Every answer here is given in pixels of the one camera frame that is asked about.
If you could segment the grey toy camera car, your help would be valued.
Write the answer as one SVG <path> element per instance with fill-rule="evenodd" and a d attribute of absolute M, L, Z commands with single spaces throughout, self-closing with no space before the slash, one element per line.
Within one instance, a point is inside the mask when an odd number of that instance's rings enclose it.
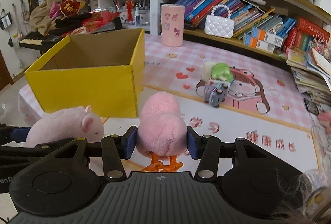
<path fill-rule="evenodd" d="M 203 99 L 203 101 L 214 108 L 225 101 L 225 97 L 230 88 L 230 83 L 227 81 L 220 81 L 210 79 L 208 82 L 202 79 L 196 85 L 196 94 Z"/>

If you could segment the pink plush chick orange feet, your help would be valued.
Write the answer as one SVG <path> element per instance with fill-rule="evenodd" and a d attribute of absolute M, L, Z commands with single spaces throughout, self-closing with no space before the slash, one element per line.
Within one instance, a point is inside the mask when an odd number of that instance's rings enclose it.
<path fill-rule="evenodd" d="M 157 92 L 146 100 L 140 113 L 136 148 L 150 158 L 142 172 L 176 172 L 183 167 L 177 157 L 187 150 L 187 126 L 172 94 Z"/>

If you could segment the stack of magazines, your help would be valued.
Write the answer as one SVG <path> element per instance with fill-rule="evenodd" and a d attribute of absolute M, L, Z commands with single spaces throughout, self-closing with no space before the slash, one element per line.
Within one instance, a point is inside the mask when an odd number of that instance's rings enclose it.
<path fill-rule="evenodd" d="M 304 96 L 308 112 L 318 115 L 330 111 L 330 60 L 315 48 L 305 52 L 287 50 L 287 65 L 298 91 Z"/>

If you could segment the red dictionary book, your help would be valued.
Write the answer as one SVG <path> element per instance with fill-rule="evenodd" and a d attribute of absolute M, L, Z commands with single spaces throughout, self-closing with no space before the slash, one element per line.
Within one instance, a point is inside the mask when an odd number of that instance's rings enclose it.
<path fill-rule="evenodd" d="M 330 33 L 328 31 L 302 17 L 299 17 L 297 20 L 297 28 L 306 34 L 321 37 L 326 42 L 329 41 Z"/>

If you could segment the pink cylindrical container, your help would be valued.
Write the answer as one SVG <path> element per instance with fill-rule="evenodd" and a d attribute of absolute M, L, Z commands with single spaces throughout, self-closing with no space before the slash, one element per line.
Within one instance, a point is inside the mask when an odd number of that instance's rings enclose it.
<path fill-rule="evenodd" d="M 179 47 L 183 43 L 185 6 L 163 4 L 161 10 L 162 44 Z"/>

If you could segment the white quilted pearl handbag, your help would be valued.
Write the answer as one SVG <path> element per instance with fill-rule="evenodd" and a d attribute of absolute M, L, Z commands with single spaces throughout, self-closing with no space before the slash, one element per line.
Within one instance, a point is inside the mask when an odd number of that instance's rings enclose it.
<path fill-rule="evenodd" d="M 219 8 L 224 8 L 227 11 L 227 16 L 216 16 L 215 11 Z M 231 10 L 224 4 L 218 4 L 211 10 L 211 14 L 205 19 L 204 32 L 207 35 L 231 39 L 235 27 L 234 20 L 231 19 Z"/>

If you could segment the pink cartoon desk mat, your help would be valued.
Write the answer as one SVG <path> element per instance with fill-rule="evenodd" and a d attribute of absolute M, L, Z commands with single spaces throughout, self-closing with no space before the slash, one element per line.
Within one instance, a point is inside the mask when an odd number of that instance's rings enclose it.
<path fill-rule="evenodd" d="M 208 63 L 221 62 L 232 68 L 235 80 L 214 108 L 204 101 L 204 78 Z M 283 69 L 196 42 L 170 48 L 147 34 L 140 103 L 158 91 L 176 96 L 183 120 L 200 135 L 223 142 L 244 137 L 300 171 L 322 168 L 313 118 L 292 75 Z"/>

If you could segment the red packaging bag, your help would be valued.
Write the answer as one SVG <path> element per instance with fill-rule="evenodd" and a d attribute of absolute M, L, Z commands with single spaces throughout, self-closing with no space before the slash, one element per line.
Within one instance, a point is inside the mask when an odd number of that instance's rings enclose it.
<path fill-rule="evenodd" d="M 79 27 L 67 31 L 62 37 L 77 34 L 96 34 L 100 32 L 123 29 L 120 12 L 99 11 L 91 12 L 91 17 L 83 20 Z"/>

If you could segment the beige cloth pile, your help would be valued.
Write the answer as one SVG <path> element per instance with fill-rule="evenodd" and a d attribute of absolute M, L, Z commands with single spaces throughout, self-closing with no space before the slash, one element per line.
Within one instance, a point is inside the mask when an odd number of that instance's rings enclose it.
<path fill-rule="evenodd" d="M 60 5 L 60 0 L 43 0 L 42 4 L 34 8 L 29 22 L 32 31 L 45 36 L 55 29 L 55 20 L 63 18 Z"/>

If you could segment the green frog toy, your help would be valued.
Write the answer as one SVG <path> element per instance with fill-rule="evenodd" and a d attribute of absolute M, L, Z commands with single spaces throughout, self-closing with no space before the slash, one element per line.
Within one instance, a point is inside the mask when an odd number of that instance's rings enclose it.
<path fill-rule="evenodd" d="M 209 82 L 210 79 L 213 79 L 232 83 L 234 76 L 228 64 L 208 61 L 203 64 L 201 79 L 204 82 Z"/>

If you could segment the pink plush pig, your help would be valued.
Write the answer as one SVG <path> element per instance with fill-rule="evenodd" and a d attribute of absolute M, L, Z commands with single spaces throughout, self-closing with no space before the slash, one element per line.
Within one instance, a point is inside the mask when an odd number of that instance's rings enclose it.
<path fill-rule="evenodd" d="M 104 125 L 91 106 L 78 106 L 45 114 L 29 130 L 26 146 L 55 142 L 67 138 L 86 138 L 88 142 L 99 142 L 104 136 Z"/>

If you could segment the orange white medicine box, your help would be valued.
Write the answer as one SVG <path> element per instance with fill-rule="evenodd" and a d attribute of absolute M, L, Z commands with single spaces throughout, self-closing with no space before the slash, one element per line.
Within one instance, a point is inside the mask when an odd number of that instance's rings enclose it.
<path fill-rule="evenodd" d="M 265 41 L 251 37 L 250 35 L 247 35 L 247 34 L 244 34 L 244 36 L 243 36 L 243 43 L 247 46 L 251 46 L 253 48 L 264 50 L 264 51 L 270 52 L 270 53 L 273 53 L 274 49 L 275 49 L 275 45 L 272 45 Z"/>
<path fill-rule="evenodd" d="M 251 36 L 255 39 L 259 39 L 261 41 L 265 41 L 268 44 L 275 45 L 279 48 L 283 45 L 283 39 L 277 35 L 271 34 L 264 30 L 258 29 L 256 27 L 252 28 Z"/>

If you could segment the orange white medicine box lower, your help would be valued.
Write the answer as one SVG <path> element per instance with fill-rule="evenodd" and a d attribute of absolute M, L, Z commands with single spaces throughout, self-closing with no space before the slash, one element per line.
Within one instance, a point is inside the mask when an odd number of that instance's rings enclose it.
<path fill-rule="evenodd" d="M 264 51 L 270 52 L 270 53 L 273 53 L 274 49 L 275 49 L 275 45 L 272 45 L 265 41 L 251 37 L 250 35 L 247 35 L 247 34 L 244 34 L 244 36 L 243 36 L 243 43 L 247 46 L 251 46 L 253 48 L 264 50 Z"/>

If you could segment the yellow cardboard box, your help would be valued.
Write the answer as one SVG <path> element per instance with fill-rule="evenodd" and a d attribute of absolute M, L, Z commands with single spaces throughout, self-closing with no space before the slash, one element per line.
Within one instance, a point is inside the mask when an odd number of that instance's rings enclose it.
<path fill-rule="evenodd" d="M 144 64 L 144 29 L 124 29 L 66 36 L 25 76 L 46 113 L 91 106 L 102 117 L 137 117 Z"/>

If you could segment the black electric piano keyboard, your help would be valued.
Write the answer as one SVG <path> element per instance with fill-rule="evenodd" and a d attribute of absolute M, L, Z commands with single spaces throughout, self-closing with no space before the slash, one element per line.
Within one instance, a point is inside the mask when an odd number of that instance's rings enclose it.
<path fill-rule="evenodd" d="M 55 46 L 63 39 L 61 36 L 47 35 L 43 36 L 39 32 L 30 32 L 18 42 L 22 48 L 38 50 L 41 55 Z"/>

